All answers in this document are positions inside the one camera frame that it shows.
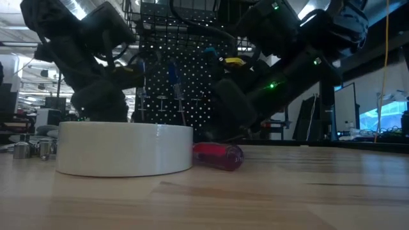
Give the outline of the leaning black panel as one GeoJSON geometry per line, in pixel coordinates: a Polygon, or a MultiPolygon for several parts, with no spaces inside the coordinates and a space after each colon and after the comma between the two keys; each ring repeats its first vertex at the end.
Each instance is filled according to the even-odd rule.
{"type": "Polygon", "coordinates": [[[302,101],[292,138],[296,141],[317,141],[320,129],[320,98],[314,95],[302,101]]]}

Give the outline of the black pillar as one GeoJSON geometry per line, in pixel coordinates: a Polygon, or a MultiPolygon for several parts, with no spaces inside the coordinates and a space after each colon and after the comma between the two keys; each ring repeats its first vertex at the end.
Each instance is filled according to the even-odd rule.
{"type": "Polygon", "coordinates": [[[328,80],[320,82],[320,120],[321,138],[333,141],[336,138],[334,87],[328,80]]]}

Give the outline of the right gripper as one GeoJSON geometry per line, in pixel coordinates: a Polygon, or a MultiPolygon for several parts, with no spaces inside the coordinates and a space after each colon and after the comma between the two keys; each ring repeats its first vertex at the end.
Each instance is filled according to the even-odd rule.
{"type": "Polygon", "coordinates": [[[213,87],[213,115],[207,138],[222,142],[243,137],[257,120],[257,112],[238,85],[222,79],[213,87]]]}

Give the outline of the long ceiling light strip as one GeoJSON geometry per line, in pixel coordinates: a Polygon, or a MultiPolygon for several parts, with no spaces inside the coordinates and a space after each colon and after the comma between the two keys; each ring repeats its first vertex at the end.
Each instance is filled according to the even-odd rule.
{"type": "Polygon", "coordinates": [[[31,42],[0,42],[0,47],[36,48],[38,43],[31,42]]]}

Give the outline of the black peg board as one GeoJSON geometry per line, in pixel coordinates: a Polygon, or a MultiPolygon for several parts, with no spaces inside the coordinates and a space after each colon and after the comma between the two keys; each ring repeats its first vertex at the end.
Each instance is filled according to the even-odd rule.
{"type": "MultiPolygon", "coordinates": [[[[174,10],[173,0],[169,0],[169,8],[172,14],[187,25],[201,28],[189,20],[181,18],[174,10]]],[[[203,51],[205,49],[139,49],[136,63],[141,59],[146,67],[146,99],[144,112],[146,123],[156,123],[164,125],[183,125],[181,114],[177,109],[177,101],[174,97],[173,87],[169,82],[168,64],[171,58],[176,62],[177,73],[181,80],[181,92],[184,97],[184,115],[188,127],[194,132],[195,141],[206,139],[204,129],[210,124],[211,115],[213,115],[212,105],[212,79],[208,65],[204,59],[203,51]],[[158,106],[160,101],[157,97],[164,95],[167,99],[167,109],[160,112],[158,106]],[[192,98],[203,97],[196,108],[192,103],[192,98]]],[[[221,52],[215,49],[220,58],[224,58],[232,52],[221,52]]],[[[141,121],[141,112],[137,110],[137,91],[135,95],[134,113],[137,121],[141,121]]]]}

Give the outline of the blue lit screen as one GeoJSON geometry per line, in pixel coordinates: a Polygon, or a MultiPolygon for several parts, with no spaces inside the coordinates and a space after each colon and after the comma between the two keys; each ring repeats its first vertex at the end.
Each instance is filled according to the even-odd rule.
{"type": "MultiPolygon", "coordinates": [[[[392,102],[382,106],[380,129],[401,128],[401,117],[408,109],[406,102],[392,102]]],[[[373,109],[359,116],[360,129],[375,131],[378,128],[378,111],[373,109]]]]}

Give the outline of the black desk with monitor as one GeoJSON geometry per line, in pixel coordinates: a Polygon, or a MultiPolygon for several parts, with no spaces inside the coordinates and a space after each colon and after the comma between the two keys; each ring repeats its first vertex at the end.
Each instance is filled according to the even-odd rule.
{"type": "Polygon", "coordinates": [[[284,130],[289,129],[291,122],[268,119],[261,124],[259,137],[263,140],[283,141],[284,130]]]}

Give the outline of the black monitor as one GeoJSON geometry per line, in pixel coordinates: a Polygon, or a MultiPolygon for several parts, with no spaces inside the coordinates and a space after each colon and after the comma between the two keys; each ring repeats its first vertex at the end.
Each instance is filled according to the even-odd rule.
{"type": "Polygon", "coordinates": [[[12,85],[0,85],[0,112],[14,113],[17,104],[17,92],[12,92],[12,85]]]}

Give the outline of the red handled screwdriver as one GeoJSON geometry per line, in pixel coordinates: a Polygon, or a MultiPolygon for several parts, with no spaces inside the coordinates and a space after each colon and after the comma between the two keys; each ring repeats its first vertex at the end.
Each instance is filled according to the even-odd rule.
{"type": "Polygon", "coordinates": [[[201,142],[193,146],[192,152],[198,162],[224,171],[235,171],[244,160],[242,149],[232,144],[201,142]]]}

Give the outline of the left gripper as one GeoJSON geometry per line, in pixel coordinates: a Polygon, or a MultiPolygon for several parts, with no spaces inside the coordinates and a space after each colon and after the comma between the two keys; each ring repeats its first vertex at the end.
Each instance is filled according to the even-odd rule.
{"type": "Polygon", "coordinates": [[[71,97],[72,105],[91,121],[128,121],[128,106],[121,89],[139,88],[143,84],[144,73],[139,65],[116,67],[111,80],[99,80],[76,91],[71,97]]]}

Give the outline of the white board panel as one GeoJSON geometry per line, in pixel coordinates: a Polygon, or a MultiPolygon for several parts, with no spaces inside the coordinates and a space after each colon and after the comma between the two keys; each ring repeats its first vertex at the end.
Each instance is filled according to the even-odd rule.
{"type": "Polygon", "coordinates": [[[336,130],[340,141],[351,141],[359,134],[359,108],[355,84],[343,86],[334,93],[336,130]]]}

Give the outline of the black frame stand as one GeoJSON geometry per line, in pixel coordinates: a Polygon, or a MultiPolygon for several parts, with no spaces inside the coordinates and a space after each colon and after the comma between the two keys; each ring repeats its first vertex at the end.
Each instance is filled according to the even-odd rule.
{"type": "Polygon", "coordinates": [[[59,77],[58,77],[58,86],[57,86],[57,95],[56,95],[56,104],[55,108],[59,109],[59,98],[60,98],[60,92],[61,92],[61,81],[62,81],[62,73],[59,72],[59,77]]]}

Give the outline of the black and blue screwdriver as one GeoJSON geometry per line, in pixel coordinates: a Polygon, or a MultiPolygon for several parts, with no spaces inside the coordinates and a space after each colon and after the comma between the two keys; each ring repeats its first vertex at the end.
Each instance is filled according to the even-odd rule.
{"type": "Polygon", "coordinates": [[[219,81],[224,73],[222,60],[218,52],[213,47],[208,47],[203,51],[204,59],[208,65],[212,81],[219,81]]]}

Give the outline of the white appliance box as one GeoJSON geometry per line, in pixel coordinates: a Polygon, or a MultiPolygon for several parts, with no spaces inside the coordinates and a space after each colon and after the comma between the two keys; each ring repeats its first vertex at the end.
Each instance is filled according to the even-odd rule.
{"type": "Polygon", "coordinates": [[[57,109],[38,109],[36,111],[35,128],[42,127],[44,125],[56,125],[58,126],[61,121],[61,111],[57,109]]]}

